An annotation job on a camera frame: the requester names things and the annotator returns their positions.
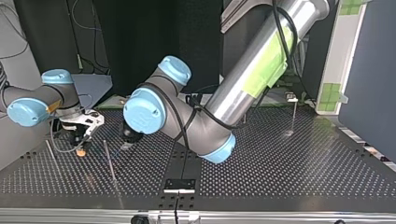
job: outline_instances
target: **green tape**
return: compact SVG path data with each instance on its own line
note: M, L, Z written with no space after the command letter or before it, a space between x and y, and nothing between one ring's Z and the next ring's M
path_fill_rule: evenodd
M344 0L341 5L340 15L358 15L363 2L361 0Z
M289 49L293 42L293 34L289 27L283 27ZM282 48L279 32L271 37L262 49L262 55L248 76L242 90L254 98L259 97L266 86L273 87L287 68L285 51Z
M341 84L339 83L323 83L318 110L335 111L340 99L340 90Z

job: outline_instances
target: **metal post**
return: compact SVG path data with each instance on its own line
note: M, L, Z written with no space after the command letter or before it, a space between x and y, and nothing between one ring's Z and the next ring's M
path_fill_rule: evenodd
M103 146L105 148L105 152L106 152L106 155L107 155L107 161L108 161L108 166L110 167L111 175L113 177L113 180L117 181L116 175L115 175L114 169L113 169L113 162L111 161L111 158L110 158L110 152L108 151L108 146L107 146L107 141L106 140L103 140Z

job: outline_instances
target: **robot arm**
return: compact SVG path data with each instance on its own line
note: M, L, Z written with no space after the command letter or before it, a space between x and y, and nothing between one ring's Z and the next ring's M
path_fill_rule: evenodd
M329 14L333 5L331 0L282 1L280 7L292 19L297 34L293 36L291 24L281 17L289 49L293 40L300 41L315 21ZM272 16L203 111L177 98L191 78L191 70L180 59L167 56L151 77L133 92L123 109L124 118L136 133L161 130L202 158L220 163L231 155L236 143L230 127L247 113L265 88L276 83L286 68L285 52Z
M49 70L42 75L43 85L28 91L8 86L5 71L0 69L3 80L0 111L21 126L33 127L55 116L70 132L70 144L83 147L105 123L104 117L96 111L81 108L74 81L66 70Z

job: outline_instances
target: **white panel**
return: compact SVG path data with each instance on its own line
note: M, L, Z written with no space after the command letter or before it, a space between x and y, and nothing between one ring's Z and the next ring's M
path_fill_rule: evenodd
M3 0L13 6L13 1ZM19 22L8 9L2 7L17 28ZM8 21L0 13L0 57L20 52L25 46ZM32 52L28 49L22 55L1 61L5 67L8 81L11 85L26 89L35 89L40 86L40 74L38 72ZM41 124L34 128L22 128L13 123L9 118L0 119L0 169L15 161L26 151L36 147L49 130L47 124Z

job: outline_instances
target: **black perforated table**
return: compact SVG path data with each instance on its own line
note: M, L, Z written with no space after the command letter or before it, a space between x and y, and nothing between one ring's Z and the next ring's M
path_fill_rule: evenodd
M299 107L264 107L234 131L222 164L201 160L162 133L119 150L121 111L85 158L33 149L0 172L0 207L161 211L356 212L396 214L396 174L363 147ZM106 139L117 184L102 141ZM57 140L58 145L67 142ZM165 194L167 179L194 179L195 193Z

